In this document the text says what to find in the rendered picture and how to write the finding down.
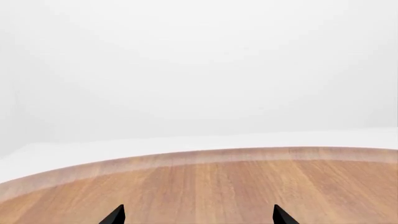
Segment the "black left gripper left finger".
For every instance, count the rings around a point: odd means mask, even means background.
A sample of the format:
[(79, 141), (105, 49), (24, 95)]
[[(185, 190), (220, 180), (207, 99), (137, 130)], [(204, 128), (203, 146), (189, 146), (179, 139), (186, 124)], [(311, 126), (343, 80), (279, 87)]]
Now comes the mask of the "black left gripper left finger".
[(98, 224), (124, 224), (124, 222), (125, 222), (124, 205), (119, 205)]

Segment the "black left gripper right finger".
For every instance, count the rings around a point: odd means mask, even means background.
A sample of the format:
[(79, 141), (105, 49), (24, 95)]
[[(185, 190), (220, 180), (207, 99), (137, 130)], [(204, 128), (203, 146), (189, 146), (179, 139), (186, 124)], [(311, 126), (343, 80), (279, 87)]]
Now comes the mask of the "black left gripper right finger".
[(274, 205), (272, 219), (274, 224), (300, 224), (279, 205)]

